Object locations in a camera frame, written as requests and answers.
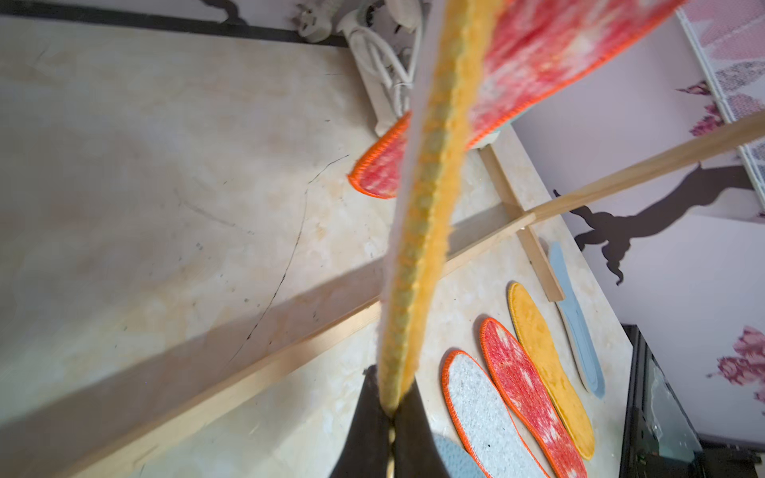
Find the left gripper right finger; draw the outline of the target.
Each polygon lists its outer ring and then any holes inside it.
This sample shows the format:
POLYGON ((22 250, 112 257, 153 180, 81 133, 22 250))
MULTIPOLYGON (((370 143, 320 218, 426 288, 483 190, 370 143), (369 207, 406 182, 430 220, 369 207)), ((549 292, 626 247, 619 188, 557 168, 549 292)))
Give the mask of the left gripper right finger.
POLYGON ((394 430, 394 477, 448 478, 416 382, 394 415, 394 430))

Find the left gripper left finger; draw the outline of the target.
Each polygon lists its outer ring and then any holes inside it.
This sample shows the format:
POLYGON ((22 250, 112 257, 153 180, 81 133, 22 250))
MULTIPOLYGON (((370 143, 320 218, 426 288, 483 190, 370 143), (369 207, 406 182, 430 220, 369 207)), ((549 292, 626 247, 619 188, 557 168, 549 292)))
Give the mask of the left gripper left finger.
POLYGON ((356 405, 350 430, 330 474, 332 478, 373 478, 388 476, 390 428, 392 422, 380 405, 378 368, 364 371, 364 382, 356 405))

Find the orange rimmed grey insole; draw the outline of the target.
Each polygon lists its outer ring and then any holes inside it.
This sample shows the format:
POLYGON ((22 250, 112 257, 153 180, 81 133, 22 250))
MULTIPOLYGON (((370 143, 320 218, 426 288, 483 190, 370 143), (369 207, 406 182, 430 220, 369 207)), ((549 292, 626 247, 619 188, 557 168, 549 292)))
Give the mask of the orange rimmed grey insole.
POLYGON ((446 354, 441 389, 449 416, 466 452, 487 477, 545 477, 500 393, 466 352, 446 354))

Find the wooden clothes rack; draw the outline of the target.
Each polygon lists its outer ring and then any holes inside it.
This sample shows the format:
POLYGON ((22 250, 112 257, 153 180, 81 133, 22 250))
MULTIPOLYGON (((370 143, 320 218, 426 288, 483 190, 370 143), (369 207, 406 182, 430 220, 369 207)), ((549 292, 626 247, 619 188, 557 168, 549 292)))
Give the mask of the wooden clothes rack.
MULTIPOLYGON (((558 199, 529 211, 521 211, 513 221, 460 250, 450 252, 443 272, 453 272, 535 223, 743 147, 763 135, 764 115, 757 113, 612 173, 558 199)), ((380 314, 380 301, 372 298, 309 336, 253 362, 166 415, 92 450, 57 474, 60 477, 126 477, 366 328, 378 320, 380 314)))

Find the yellow insole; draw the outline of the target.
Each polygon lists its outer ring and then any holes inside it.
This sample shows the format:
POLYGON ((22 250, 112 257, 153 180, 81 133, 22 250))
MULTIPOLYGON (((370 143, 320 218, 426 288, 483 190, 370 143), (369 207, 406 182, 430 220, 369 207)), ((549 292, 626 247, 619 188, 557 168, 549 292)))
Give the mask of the yellow insole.
POLYGON ((591 460, 596 452, 595 431, 562 366, 544 316, 526 288, 518 282, 509 285, 507 301, 516 337, 534 364, 565 430, 580 456, 591 460))
POLYGON ((396 414, 418 370, 448 251, 469 112, 506 8, 504 1, 438 1, 426 23, 381 299, 378 386, 387 416, 396 414))

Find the red orange insole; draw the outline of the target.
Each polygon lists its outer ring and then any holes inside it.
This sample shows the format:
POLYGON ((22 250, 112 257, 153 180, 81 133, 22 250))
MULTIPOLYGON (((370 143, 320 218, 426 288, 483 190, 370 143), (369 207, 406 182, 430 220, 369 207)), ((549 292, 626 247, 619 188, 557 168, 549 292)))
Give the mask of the red orange insole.
POLYGON ((494 318, 483 320, 479 340, 484 362, 500 396, 535 438, 554 474, 585 477, 583 458, 518 340, 494 318))
POLYGON ((475 147, 576 83, 667 20, 677 1, 508 1, 483 60, 469 112, 475 147))

